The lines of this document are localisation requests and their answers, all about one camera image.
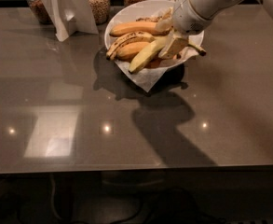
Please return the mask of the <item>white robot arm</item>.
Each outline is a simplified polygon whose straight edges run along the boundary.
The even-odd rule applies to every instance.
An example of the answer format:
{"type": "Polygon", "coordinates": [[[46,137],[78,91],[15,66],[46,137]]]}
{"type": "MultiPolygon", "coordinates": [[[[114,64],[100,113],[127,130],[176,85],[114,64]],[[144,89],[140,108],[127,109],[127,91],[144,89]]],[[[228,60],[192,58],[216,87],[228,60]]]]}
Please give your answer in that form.
{"type": "MultiPolygon", "coordinates": [[[[175,0],[169,19],[160,21],[156,29],[172,28],[165,47],[158,54],[161,59],[171,59],[179,53],[190,35],[204,31],[216,15],[243,0],[175,0]]],[[[256,0],[273,19],[273,0],[256,0]]]]}

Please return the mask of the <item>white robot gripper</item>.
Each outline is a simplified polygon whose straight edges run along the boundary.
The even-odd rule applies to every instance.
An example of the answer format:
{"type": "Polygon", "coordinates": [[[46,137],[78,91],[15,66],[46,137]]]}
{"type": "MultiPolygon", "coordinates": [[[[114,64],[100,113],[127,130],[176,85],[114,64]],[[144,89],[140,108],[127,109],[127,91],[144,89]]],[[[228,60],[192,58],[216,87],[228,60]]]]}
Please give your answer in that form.
{"type": "Polygon", "coordinates": [[[176,31],[170,31],[166,46],[160,51],[160,59],[172,59],[188,45],[188,35],[198,35],[204,31],[211,20],[202,18],[191,5],[190,0],[176,0],[156,24],[158,32],[168,32],[173,25],[176,31]]]}

